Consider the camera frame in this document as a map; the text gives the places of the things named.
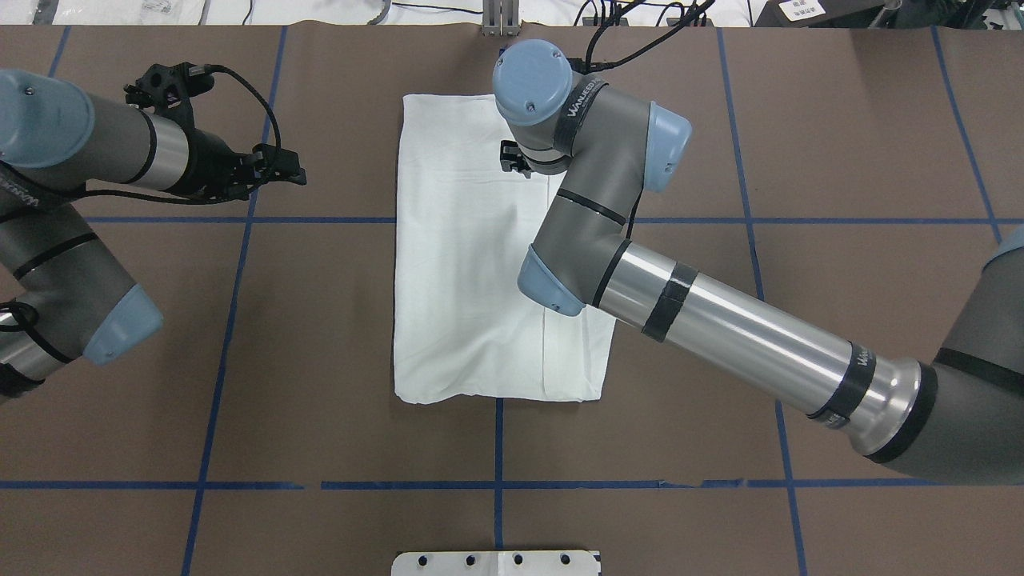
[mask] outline black electrical tape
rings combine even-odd
[[[860,406],[867,395],[867,388],[871,386],[878,365],[873,352],[854,342],[850,342],[850,364],[846,367],[839,387],[820,410],[807,415],[833,429],[839,429],[850,422],[850,415]]]
[[[643,334],[657,342],[664,342],[665,336],[672,328],[672,323],[683,308],[683,302],[690,293],[693,281],[697,278],[696,269],[677,262],[672,270],[672,276],[665,283],[662,295],[657,297],[654,310],[650,311],[647,322],[643,325]]]

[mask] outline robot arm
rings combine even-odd
[[[1013,292],[1024,234],[985,268],[933,365],[888,360],[622,237],[640,193],[675,171],[686,120],[573,73],[541,40],[506,50],[494,83],[525,164],[567,169],[520,271],[526,296],[569,316],[606,311],[842,429],[895,470],[1024,481],[1024,302]]]
[[[271,180],[305,183],[293,152],[258,145],[239,154],[196,129],[189,97],[224,71],[237,77],[223,67],[155,65],[126,87],[132,107],[0,70],[0,262],[26,289],[0,304],[0,404],[80,356],[105,364],[162,325],[153,301],[72,207],[98,195],[86,192],[86,180],[165,191],[181,198],[159,200],[180,204],[248,199]],[[142,110],[151,107],[152,114]],[[272,116],[271,123],[280,145]]]

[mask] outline silver arm tube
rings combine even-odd
[[[918,362],[878,357],[636,243],[599,307],[843,429],[865,456],[900,430],[921,386]]]
[[[664,188],[688,123],[571,73],[561,57],[529,40],[495,68],[499,111],[527,163],[568,170],[520,273],[527,296],[562,314],[600,307],[842,429],[893,469],[1024,482],[1024,249],[986,269],[934,367],[879,357],[624,240],[625,214],[642,190]]]

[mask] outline black tape band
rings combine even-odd
[[[98,239],[99,239],[98,236],[90,232],[89,234],[76,236],[71,240],[65,240],[60,244],[57,244],[56,246],[50,248],[49,250],[46,250],[43,253],[39,254],[35,258],[32,258],[31,260],[25,262],[24,264],[17,266],[17,270],[14,271],[14,280],[22,280],[22,278],[24,278],[25,275],[29,274],[33,270],[59,256],[60,254],[63,254],[68,250],[75,248],[76,246],[81,246],[86,242],[92,242],[93,240],[98,240]]]
[[[529,160],[529,162],[535,166],[554,166],[556,164],[565,162],[565,159],[568,158],[567,156],[561,156],[559,158],[556,158],[555,160],[534,160],[532,158],[526,156],[525,154],[523,156],[525,156],[526,159]]]
[[[0,192],[6,192],[29,208],[45,212],[81,198],[85,194],[85,182],[72,192],[59,193],[37,184],[0,162]]]
[[[594,104],[594,97],[607,85],[608,83],[598,75],[588,74],[572,88],[558,113],[558,122],[555,123],[555,150],[566,156],[572,156],[572,142],[575,141],[575,135],[583,127],[583,121]]]
[[[679,311],[683,308],[683,302],[690,293],[693,281],[697,278],[696,269],[692,269],[684,263],[676,263],[672,269],[672,276],[665,283],[662,295],[657,297],[654,310],[650,311],[647,322],[643,325],[643,334],[653,338],[655,341],[664,342],[665,336],[672,328],[672,323],[679,316]]]
[[[965,374],[985,380],[1002,389],[1024,395],[1024,374],[1004,368],[998,364],[950,348],[939,348],[939,354],[935,356],[935,362],[955,368]]]
[[[150,127],[150,154],[146,155],[145,163],[142,164],[142,168],[139,169],[138,173],[132,176],[131,179],[121,182],[125,184],[130,184],[144,176],[150,171],[150,168],[153,167],[153,159],[157,157],[157,128],[153,125],[153,119],[150,118],[148,114],[141,110],[138,113],[142,115],[142,118],[145,119],[145,124]]]
[[[601,277],[601,283],[597,285],[597,291],[594,292],[594,301],[591,302],[591,305],[594,307],[601,307],[601,297],[604,296],[604,290],[608,287],[608,281],[611,280],[611,275],[615,273],[615,266],[618,265],[618,261],[623,259],[623,254],[626,253],[626,249],[632,243],[633,241],[628,238],[623,240],[623,243],[618,245],[618,249],[615,250],[615,255],[608,262],[608,268],[604,269],[604,276]]]
[[[28,206],[24,206],[22,208],[15,208],[14,210],[11,210],[10,212],[7,212],[6,214],[0,216],[0,224],[4,222],[9,222],[11,220],[16,220],[23,216],[28,216],[29,214],[35,214],[35,213],[37,213],[36,209],[29,208]]]
[[[0,364],[0,396],[18,398],[39,387],[43,380],[33,380],[15,370],[10,364]]]
[[[867,388],[871,386],[878,364],[874,353],[854,342],[850,342],[850,364],[846,367],[839,387],[820,410],[807,415],[833,429],[839,429],[850,422],[850,415],[860,406]]]
[[[594,202],[593,200],[587,198],[586,196],[580,196],[579,194],[574,192],[569,192],[564,188],[558,189],[558,196],[561,196],[562,198],[568,200],[569,202],[575,202],[577,204],[584,206],[585,208],[590,208],[591,210],[597,212],[598,214],[601,214],[605,218],[613,220],[618,225],[626,225],[627,221],[626,216],[620,214],[618,212],[615,212],[610,208],[602,206],[597,202]]]
[[[913,399],[913,407],[906,417],[906,421],[900,426],[899,431],[881,450],[874,454],[868,454],[867,459],[884,464],[899,458],[906,449],[918,439],[918,435],[928,422],[928,417],[932,415],[932,408],[935,407],[935,398],[939,394],[939,378],[935,375],[935,369],[931,366],[921,364],[921,388],[918,397]]]

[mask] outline metal bracket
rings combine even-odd
[[[600,576],[601,552],[587,550],[406,552],[391,576]]]
[[[519,0],[483,0],[484,36],[519,36]]]
[[[526,158],[515,140],[502,140],[499,160],[502,163],[502,172],[516,171],[527,178],[534,173],[534,169],[526,163]]]

